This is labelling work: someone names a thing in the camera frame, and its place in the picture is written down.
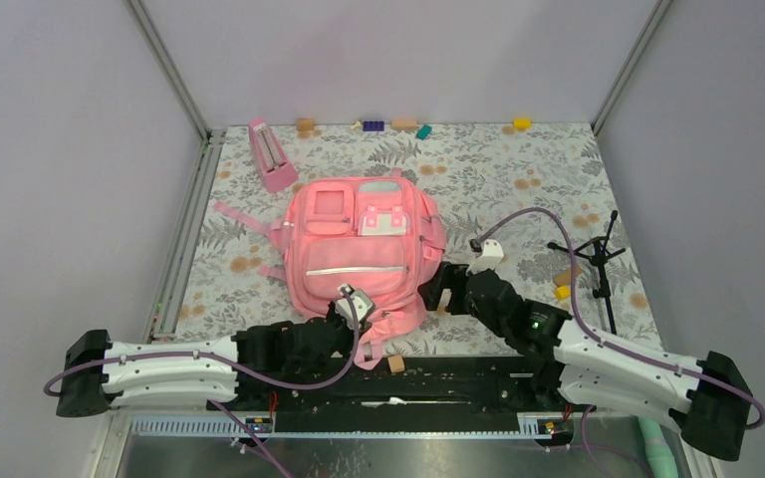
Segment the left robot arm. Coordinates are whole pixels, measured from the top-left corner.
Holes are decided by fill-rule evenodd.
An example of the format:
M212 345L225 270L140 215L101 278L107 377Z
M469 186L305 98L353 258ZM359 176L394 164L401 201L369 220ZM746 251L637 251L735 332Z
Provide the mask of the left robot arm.
M353 366L359 339L377 307L363 290L344 284L322 317L256 326L202 342L115 342L105 329L85 332L67 350L64 368L43 392L57 398L60 417L158 403L236 400L255 409L269 388L316 390Z

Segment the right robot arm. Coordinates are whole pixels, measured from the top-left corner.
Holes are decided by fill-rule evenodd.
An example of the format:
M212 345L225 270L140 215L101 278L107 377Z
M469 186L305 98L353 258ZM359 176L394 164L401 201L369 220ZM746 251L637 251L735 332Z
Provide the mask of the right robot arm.
M495 271L490 239L497 229L471 240L477 254L471 264L444 261L419 286L429 310L448 291L447 312L478 320L533 361L531 394L541 408L555 410L566 402L632 414L678 433L708 456L740 458L746 432L765 424L765 407L732 358L649 349L589 326L577 309L523 298Z

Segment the pink student backpack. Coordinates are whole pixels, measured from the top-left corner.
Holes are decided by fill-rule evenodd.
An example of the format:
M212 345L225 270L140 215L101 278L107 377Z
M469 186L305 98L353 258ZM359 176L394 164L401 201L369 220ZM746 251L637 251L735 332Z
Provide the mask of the pink student backpack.
M269 239L281 268L259 273L286 283L306 319L322 316L349 284L375 305L359 339L356 366L370 370L387 341L426 318L419 286L437 272L446 232L435 200L399 169L388 176L324 178L305 185L269 225L217 202L215 210Z

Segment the yellow marker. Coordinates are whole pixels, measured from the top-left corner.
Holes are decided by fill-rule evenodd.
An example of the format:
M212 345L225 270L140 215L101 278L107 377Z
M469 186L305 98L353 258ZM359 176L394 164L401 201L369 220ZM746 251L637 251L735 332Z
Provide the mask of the yellow marker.
M568 285L559 286L554 291L554 296L557 301L565 301L569 299L572 295L572 289Z

